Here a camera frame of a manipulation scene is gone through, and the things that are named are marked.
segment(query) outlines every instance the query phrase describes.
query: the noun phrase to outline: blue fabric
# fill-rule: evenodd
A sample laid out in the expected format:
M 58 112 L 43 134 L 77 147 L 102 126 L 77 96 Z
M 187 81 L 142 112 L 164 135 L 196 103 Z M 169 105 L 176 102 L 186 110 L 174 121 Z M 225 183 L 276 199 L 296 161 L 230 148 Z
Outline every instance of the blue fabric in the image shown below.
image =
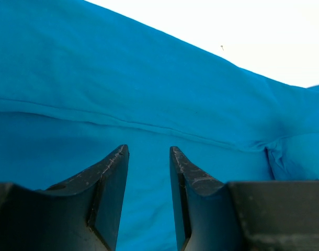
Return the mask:
M 319 87 L 83 0 L 0 0 L 0 181 L 45 189 L 128 144 L 117 250 L 175 250 L 168 151 L 229 180 L 319 179 Z

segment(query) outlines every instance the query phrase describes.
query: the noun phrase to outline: white surface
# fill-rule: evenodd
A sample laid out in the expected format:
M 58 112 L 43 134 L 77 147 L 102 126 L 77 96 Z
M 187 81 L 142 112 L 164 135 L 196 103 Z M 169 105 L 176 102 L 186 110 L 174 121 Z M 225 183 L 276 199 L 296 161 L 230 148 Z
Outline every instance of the white surface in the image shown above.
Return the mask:
M 258 74 L 302 87 L 319 84 L 319 1 L 89 2 Z

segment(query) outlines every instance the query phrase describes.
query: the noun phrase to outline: folded fabric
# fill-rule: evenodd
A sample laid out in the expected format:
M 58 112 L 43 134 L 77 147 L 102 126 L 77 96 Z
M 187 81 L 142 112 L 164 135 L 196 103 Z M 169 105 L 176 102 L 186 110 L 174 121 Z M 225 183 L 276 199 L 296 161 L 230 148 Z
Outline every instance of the folded fabric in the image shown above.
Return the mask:
M 128 144 L 117 250 L 175 250 L 168 151 L 215 178 L 319 178 L 319 87 L 83 0 L 0 0 L 0 181 L 44 189 Z

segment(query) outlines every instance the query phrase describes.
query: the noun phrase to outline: white background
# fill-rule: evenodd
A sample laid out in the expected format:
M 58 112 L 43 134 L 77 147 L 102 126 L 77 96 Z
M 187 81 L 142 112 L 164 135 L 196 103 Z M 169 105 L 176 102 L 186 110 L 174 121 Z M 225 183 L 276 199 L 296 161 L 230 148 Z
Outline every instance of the white background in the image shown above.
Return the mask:
M 286 84 L 319 84 L 319 1 L 89 2 Z

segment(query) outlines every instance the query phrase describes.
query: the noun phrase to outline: black plastic part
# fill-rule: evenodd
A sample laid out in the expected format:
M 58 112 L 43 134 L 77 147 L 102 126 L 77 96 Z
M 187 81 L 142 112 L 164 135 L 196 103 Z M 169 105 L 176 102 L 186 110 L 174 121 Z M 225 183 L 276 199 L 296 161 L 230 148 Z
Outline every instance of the black plastic part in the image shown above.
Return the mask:
M 177 249 L 319 250 L 319 181 L 223 184 L 170 148 Z
M 0 251 L 115 250 L 128 161 L 122 145 L 47 190 L 0 183 Z

